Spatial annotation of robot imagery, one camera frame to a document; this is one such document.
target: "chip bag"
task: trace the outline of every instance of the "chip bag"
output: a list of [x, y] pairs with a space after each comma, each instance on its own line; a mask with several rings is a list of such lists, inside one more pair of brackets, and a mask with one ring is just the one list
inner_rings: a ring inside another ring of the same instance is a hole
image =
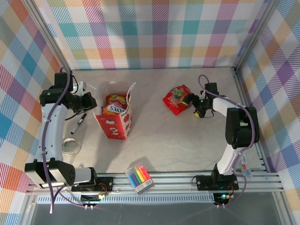
[[185, 85], [178, 86], [170, 90], [166, 97], [163, 98], [163, 101], [175, 115], [178, 115], [191, 106], [190, 104], [184, 105], [182, 103], [183, 98], [187, 94], [191, 93], [192, 92], [190, 91], [190, 89]]
[[103, 115], [119, 115], [127, 109], [126, 95], [112, 94], [106, 96], [107, 106], [103, 108]]

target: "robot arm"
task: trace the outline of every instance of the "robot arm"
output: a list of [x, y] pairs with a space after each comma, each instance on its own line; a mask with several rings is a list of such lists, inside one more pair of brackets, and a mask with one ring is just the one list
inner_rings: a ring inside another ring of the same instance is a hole
[[[40, 95], [40, 103], [42, 105], [42, 125], [44, 130], [48, 115], [53, 108], [55, 102], [61, 96], [67, 84], [67, 73], [56, 73], [54, 85], [48, 90], [44, 90]], [[53, 187], [72, 186], [76, 183], [90, 184], [95, 183], [97, 177], [93, 168], [74, 168], [73, 165], [63, 162], [62, 156], [62, 137], [64, 122], [69, 109], [75, 114], [85, 113], [97, 106], [95, 99], [90, 92], [85, 91], [85, 83], [79, 82], [74, 94], [73, 82], [69, 84], [68, 90], [55, 107], [50, 121], [48, 123], [45, 137], [46, 163]], [[37, 149], [35, 159], [32, 163], [25, 165], [25, 172], [40, 188], [47, 188], [48, 183], [43, 168], [41, 139]]]
[[[205, 84], [205, 89], [217, 96], [220, 96], [216, 83]], [[220, 112], [226, 117], [225, 137], [227, 147], [220, 161], [215, 165], [211, 176], [197, 176], [198, 190], [238, 190], [237, 178], [233, 169], [239, 158], [241, 150], [248, 147], [252, 140], [252, 129], [249, 117], [246, 112], [233, 103], [224, 99], [224, 96], [215, 97], [205, 92], [204, 98], [195, 94], [186, 95], [182, 102], [192, 104], [195, 107], [194, 115], [200, 118], [205, 117], [207, 110]], [[256, 109], [245, 107], [254, 122], [254, 143], [259, 141], [259, 128]]]

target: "metal frame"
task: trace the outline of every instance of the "metal frame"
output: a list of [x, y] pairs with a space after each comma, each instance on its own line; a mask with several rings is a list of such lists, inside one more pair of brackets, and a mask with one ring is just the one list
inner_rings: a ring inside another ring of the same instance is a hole
[[51, 34], [45, 20], [43, 19], [37, 5], [35, 4], [34, 0], [22, 0], [22, 3], [27, 8], [30, 16], [32, 17], [33, 21], [36, 23], [39, 31], [43, 35], [46, 43], [49, 45], [50, 49], [52, 50], [54, 56], [57, 58], [60, 65], [64, 68], [68, 68], [71, 70], [71, 67], [67, 63], [63, 53], [61, 52], [59, 46], [57, 45], [53, 35]]
[[[239, 93], [240, 99], [242, 101], [241, 103], [243, 105], [249, 105], [249, 102], [247, 101], [247, 98], [246, 98], [246, 93], [245, 93], [244, 89], [242, 88], [242, 82], [240, 80], [239, 72], [237, 72], [236, 68], [232, 67], [232, 75], [233, 75], [233, 78], [234, 78], [234, 81], [235, 81], [235, 85], [236, 85], [236, 87], [238, 89], [238, 93]], [[264, 154], [264, 151], [263, 151], [263, 148], [262, 148], [262, 144], [261, 144], [260, 141], [255, 144], [255, 148], [256, 148], [258, 156], [261, 157], [263, 159], [263, 161], [264, 161], [264, 165], [266, 167], [266, 171], [270, 172], [270, 166], [268, 164], [267, 158], [266, 158], [266, 156]]]
[[236, 71], [240, 72], [240, 70], [245, 65], [250, 53], [252, 52], [256, 42], [258, 41], [259, 37], [261, 36], [264, 28], [266, 27], [269, 19], [273, 15], [273, 12], [277, 8], [277, 5], [279, 4], [280, 0], [270, 0], [249, 43], [247, 44], [243, 54], [240, 57], [240, 60], [236, 66]]
[[[37, 24], [39, 30], [44, 36], [49, 47], [53, 51], [58, 62], [64, 67], [70, 69], [64, 55], [62, 54], [60, 48], [58, 47], [54, 37], [52, 36], [47, 24], [45, 23], [42, 15], [37, 8], [34, 0], [22, 0], [26, 8], [28, 9], [33, 20]], [[280, 0], [269, 1], [267, 8], [265, 9], [253, 35], [250, 39], [245, 51], [243, 52], [240, 61], [237, 64], [236, 69], [232, 69], [233, 77], [236, 86], [239, 90], [239, 95], [244, 105], [248, 105], [246, 95], [242, 89], [241, 81], [239, 79], [239, 72], [241, 68], [245, 65], [251, 51], [253, 50], [257, 40], [262, 34], [265, 26], [267, 25], [271, 15], [276, 9]], [[286, 196], [283, 191], [283, 186], [281, 184], [279, 175], [277, 173], [268, 173], [270, 167], [265, 160], [266, 157], [262, 150], [261, 144], [255, 144], [258, 156], [260, 157], [262, 167], [260, 170], [252, 171], [252, 178], [247, 178], [247, 189], [246, 192], [272, 192], [274, 197], [274, 202], [278, 210], [278, 214], [282, 224], [295, 224], [293, 214], [289, 205], [286, 204]], [[195, 175], [210, 175], [208, 171], [198, 171], [198, 172], [153, 172], [150, 173], [151, 177], [155, 182], [155, 187], [149, 189], [147, 193], [142, 196], [137, 196], [129, 184], [124, 173], [105, 173], [98, 174], [98, 176], [112, 176], [114, 177], [113, 192], [108, 196], [102, 203], [183, 203], [183, 202], [212, 202], [212, 193], [216, 191], [197, 191], [195, 185], [191, 183], [192, 178]], [[240, 192], [244, 181], [238, 178]], [[79, 200], [80, 193], [71, 193], [71, 188], [67, 187], [63, 189], [62, 193], [71, 201]], [[30, 224], [33, 212], [36, 204], [39, 203], [49, 203], [49, 190], [39, 189], [34, 184], [30, 184], [27, 195], [25, 196], [21, 214], [18, 219], [18, 224]], [[57, 204], [67, 203], [61, 197], [57, 198]]]
[[[263, 159], [260, 159], [262, 167], [259, 170], [252, 170], [252, 177], [247, 178], [246, 192], [281, 192], [283, 186], [277, 173], [266, 172]], [[151, 194], [204, 194], [220, 193], [222, 191], [198, 191], [192, 184], [192, 178], [196, 175], [210, 175], [211, 171], [192, 171], [192, 172], [150, 172], [155, 186], [147, 190], [143, 195]], [[98, 173], [99, 177], [114, 177], [112, 193], [110, 195], [131, 195], [135, 194], [125, 173]], [[244, 180], [238, 177], [240, 192], [244, 187]], [[80, 194], [80, 192], [71, 192], [70, 187], [63, 189], [65, 194]], [[33, 182], [29, 184], [27, 194], [47, 195], [49, 189], [39, 189]]]
[[[249, 102], [247, 101], [247, 98], [246, 98], [245, 91], [242, 88], [242, 82], [240, 80], [239, 72], [236, 71], [235, 68], [232, 68], [232, 75], [234, 77], [235, 84], [238, 88], [238, 92], [239, 92], [240, 98], [242, 100], [242, 104], [249, 105]], [[261, 159], [264, 162], [266, 171], [270, 172], [270, 166], [268, 164], [268, 161], [266, 160], [266, 156], [264, 154], [261, 142], [258, 142], [257, 144], [255, 144], [255, 147], [256, 147], [259, 157], [261, 157]], [[288, 201], [287, 201], [285, 192], [284, 191], [283, 192], [272, 192], [272, 195], [273, 195], [274, 203], [277, 208], [277, 212], [278, 212], [281, 223], [284, 225], [296, 224], [296, 221], [293, 216], [290, 205], [287, 203]]]

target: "blue marker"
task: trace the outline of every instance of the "blue marker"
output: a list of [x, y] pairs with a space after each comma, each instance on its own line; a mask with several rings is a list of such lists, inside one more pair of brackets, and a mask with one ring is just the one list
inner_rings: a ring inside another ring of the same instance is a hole
[[135, 176], [135, 172], [133, 171], [133, 170], [130, 170], [131, 171], [131, 177], [132, 177], [132, 179], [135, 181], [135, 185], [136, 186], [139, 186], [140, 185], [140, 182], [139, 182], [139, 180], [136, 178], [136, 176]]
[[135, 188], [137, 185], [135, 184], [135, 181], [133, 180], [132, 176], [129, 175], [128, 178], [129, 178], [131, 185]]

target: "plaid wall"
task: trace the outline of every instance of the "plaid wall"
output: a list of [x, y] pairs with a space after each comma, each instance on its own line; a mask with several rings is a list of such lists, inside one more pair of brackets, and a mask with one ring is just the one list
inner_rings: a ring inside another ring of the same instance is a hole
[[242, 70], [263, 150], [300, 224], [300, 0], [281, 0]]
[[40, 92], [59, 64], [21, 0], [0, 0], [0, 224], [15, 224], [41, 122]]
[[36, 0], [73, 69], [232, 67], [268, 0]]

